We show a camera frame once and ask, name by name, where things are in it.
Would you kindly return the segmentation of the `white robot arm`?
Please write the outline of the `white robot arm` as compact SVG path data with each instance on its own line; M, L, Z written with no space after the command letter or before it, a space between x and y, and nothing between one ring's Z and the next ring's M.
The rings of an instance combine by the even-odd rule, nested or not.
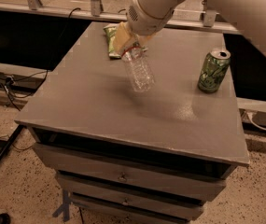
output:
M121 54L134 42L145 43L172 18L186 0L131 0L127 20L116 32L114 49ZM266 0L205 0L266 57Z

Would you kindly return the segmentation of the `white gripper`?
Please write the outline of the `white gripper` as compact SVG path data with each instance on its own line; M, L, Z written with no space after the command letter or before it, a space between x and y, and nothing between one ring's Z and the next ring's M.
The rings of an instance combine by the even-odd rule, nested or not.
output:
M127 21L121 22L115 33L113 47L122 56L128 49L142 49L154 33L160 31L171 19L174 0L131 0L127 7Z

